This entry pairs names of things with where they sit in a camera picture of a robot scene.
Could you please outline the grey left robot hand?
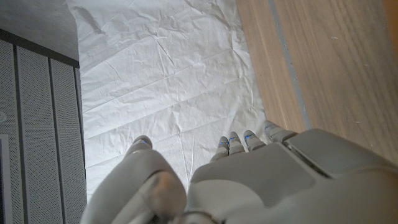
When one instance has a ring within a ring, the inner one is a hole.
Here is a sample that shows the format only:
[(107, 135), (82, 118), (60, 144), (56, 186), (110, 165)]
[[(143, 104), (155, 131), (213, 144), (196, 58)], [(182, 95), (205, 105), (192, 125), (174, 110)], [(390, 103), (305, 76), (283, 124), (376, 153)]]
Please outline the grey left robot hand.
[(88, 202), (82, 223), (396, 223), (397, 166), (320, 129), (266, 121), (222, 137), (185, 188), (147, 136)]

